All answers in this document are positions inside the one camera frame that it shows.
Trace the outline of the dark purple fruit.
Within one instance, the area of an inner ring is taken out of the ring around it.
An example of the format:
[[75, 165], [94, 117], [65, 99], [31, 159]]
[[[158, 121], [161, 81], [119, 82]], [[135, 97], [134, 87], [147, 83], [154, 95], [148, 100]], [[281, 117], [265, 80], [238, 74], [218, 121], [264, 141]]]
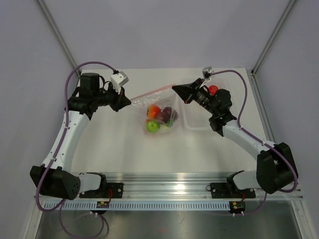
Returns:
[[177, 120], [179, 117], [177, 111], [173, 109], [172, 107], [165, 107], [163, 109], [163, 112], [167, 113], [172, 120]]

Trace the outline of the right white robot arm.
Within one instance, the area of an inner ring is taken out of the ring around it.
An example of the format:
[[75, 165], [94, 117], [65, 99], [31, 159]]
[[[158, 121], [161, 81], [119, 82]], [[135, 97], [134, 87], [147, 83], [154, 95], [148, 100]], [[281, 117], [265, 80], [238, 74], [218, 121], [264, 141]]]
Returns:
[[175, 85], [172, 89], [185, 104], [196, 102], [211, 113], [209, 124], [212, 130], [235, 142], [256, 160], [256, 170], [239, 171], [227, 178], [229, 196], [238, 197], [244, 190], [256, 187], [267, 194], [296, 189], [298, 174], [290, 147], [285, 143], [260, 139], [242, 127], [239, 118], [230, 111], [232, 102], [228, 90], [219, 89], [211, 94], [201, 78], [193, 83]]

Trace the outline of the clear zip top bag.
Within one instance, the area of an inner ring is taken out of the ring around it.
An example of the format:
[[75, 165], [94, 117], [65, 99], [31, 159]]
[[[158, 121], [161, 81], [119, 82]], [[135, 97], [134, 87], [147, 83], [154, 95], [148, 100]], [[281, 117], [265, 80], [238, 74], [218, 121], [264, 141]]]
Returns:
[[180, 113], [174, 86], [167, 85], [131, 99], [131, 110], [144, 133], [158, 135], [178, 129]]

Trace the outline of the dark red apple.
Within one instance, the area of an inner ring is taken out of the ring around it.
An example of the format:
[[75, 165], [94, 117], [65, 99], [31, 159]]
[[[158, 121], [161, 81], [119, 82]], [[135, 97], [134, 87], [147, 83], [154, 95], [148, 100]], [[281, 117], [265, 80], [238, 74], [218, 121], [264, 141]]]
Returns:
[[167, 123], [170, 119], [170, 116], [165, 113], [165, 112], [159, 112], [157, 115], [156, 115], [156, 121], [158, 121], [159, 123]]

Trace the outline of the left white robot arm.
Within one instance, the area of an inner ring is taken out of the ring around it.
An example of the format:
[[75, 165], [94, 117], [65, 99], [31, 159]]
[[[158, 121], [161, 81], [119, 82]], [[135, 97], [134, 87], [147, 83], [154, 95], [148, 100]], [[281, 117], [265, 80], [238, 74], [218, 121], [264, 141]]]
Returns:
[[101, 173], [71, 173], [73, 157], [80, 137], [99, 107], [110, 106], [115, 112], [129, 106], [123, 85], [127, 75], [115, 71], [108, 82], [98, 73], [83, 73], [79, 86], [67, 98], [61, 129], [41, 166], [33, 166], [30, 176], [36, 195], [73, 200], [80, 193], [91, 192], [103, 198], [108, 192], [106, 176]]

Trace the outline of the white radish with leaves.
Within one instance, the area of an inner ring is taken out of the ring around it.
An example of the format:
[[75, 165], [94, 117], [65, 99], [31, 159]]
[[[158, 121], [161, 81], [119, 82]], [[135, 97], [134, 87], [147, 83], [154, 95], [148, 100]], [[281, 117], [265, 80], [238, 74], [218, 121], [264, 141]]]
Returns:
[[161, 130], [170, 130], [173, 126], [174, 121], [170, 119], [167, 123], [162, 123], [160, 125]]

